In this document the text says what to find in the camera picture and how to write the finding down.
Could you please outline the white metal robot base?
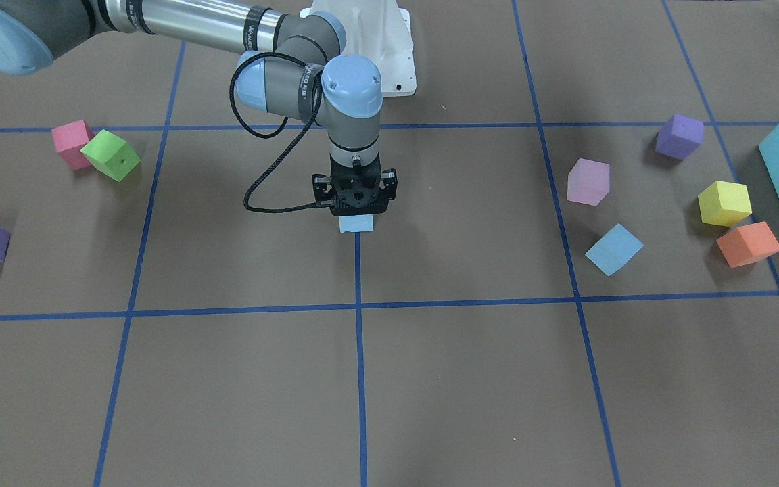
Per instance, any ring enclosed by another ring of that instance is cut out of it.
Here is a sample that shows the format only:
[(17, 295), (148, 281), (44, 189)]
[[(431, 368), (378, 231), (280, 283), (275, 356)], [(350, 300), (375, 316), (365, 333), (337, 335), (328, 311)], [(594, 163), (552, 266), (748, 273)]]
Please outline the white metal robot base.
[(417, 74), (408, 10), (396, 1), (312, 1), (299, 16), (319, 11), (331, 13), (343, 25), (343, 55), (361, 55), (377, 66), (384, 97), (415, 94)]

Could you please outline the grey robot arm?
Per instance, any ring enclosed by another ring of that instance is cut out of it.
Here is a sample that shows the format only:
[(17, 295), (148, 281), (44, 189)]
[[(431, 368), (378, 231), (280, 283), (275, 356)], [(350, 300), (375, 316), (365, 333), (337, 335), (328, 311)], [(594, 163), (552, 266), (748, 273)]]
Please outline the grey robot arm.
[[(227, 97), (237, 124), (271, 139), (292, 120), (293, 141), (248, 187), (250, 212), (327, 208), (338, 218), (386, 212), (398, 173), (381, 166), (383, 77), (347, 55), (348, 31), (334, 13), (288, 14), (244, 1), (0, 1), (0, 73), (30, 75), (103, 34), (160, 37), (237, 55)], [(329, 172), (311, 179), (313, 201), (281, 208), (252, 203), (257, 188), (313, 127), (327, 131)]]

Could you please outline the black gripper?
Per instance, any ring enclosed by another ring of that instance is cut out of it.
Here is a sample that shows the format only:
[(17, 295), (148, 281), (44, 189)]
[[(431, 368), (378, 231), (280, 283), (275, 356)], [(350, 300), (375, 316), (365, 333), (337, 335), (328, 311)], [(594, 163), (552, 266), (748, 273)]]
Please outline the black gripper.
[(387, 201), (396, 198), (398, 173), (393, 168), (381, 172), (378, 156), (370, 164), (351, 167), (332, 159), (330, 177), (312, 176), (312, 191), (315, 206), (331, 207), (337, 218), (381, 214), (387, 210)]

